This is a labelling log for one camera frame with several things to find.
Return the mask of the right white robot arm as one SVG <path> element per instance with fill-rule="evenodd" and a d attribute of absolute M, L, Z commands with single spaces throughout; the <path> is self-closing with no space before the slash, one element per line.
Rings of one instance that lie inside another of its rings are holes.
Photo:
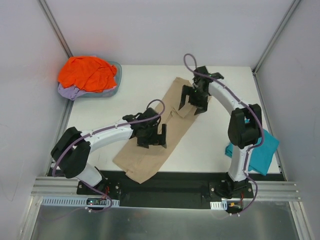
<path fill-rule="evenodd" d="M 259 104 L 248 104 L 223 83 L 224 77 L 209 73 L 205 66 L 193 72 L 192 86 L 183 85 L 179 108 L 189 103 L 196 108 L 195 115 L 208 110 L 209 97 L 214 97 L 230 115 L 227 135 L 233 145 L 231 164 L 226 178 L 214 188 L 214 193 L 231 199 L 242 193 L 248 184 L 248 164 L 251 149 L 263 136 L 262 109 Z"/>

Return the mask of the beige t shirt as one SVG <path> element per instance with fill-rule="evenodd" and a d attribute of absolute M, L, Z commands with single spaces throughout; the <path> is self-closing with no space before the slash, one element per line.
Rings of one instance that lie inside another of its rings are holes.
<path fill-rule="evenodd" d="M 166 124 L 166 147 L 161 145 L 151 145 L 149 148 L 140 147 L 136 140 L 130 139 L 113 158 L 113 163 L 121 168 L 131 180 L 142 184 L 153 177 L 197 119 L 196 107 L 190 103 L 186 102 L 180 110 L 178 109 L 184 85 L 190 87 L 191 82 L 176 77 L 162 98 L 165 111 L 161 115 L 157 132 L 160 134 L 162 125 Z"/>

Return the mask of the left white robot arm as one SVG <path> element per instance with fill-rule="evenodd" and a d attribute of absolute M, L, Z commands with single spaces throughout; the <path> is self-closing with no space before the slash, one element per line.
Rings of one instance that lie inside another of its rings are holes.
<path fill-rule="evenodd" d="M 137 139 L 138 147 L 167 147 L 167 125 L 153 108 L 143 113 L 123 116 L 117 123 L 96 130 L 80 131 L 68 128 L 50 152 L 63 176 L 86 183 L 90 191 L 99 195 L 105 191 L 107 181 L 99 170 L 88 163 L 94 151 L 115 142 Z"/>

